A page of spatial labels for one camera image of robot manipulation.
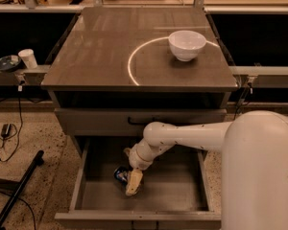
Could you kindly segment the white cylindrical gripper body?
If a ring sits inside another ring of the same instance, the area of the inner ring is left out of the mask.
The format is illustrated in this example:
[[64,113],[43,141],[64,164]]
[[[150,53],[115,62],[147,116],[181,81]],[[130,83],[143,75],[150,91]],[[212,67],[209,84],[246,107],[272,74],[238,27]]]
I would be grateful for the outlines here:
[[129,164],[134,170],[145,171],[157,157],[172,147],[173,145],[152,146],[145,139],[142,139],[131,149],[128,149]]

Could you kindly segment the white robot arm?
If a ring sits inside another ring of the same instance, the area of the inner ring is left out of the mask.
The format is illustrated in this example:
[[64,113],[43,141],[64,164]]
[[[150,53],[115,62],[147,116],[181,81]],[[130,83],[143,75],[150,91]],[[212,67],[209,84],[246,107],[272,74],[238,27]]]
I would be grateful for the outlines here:
[[288,116],[251,111],[232,122],[150,123],[127,151],[128,196],[155,158],[175,145],[222,153],[222,230],[288,230]]

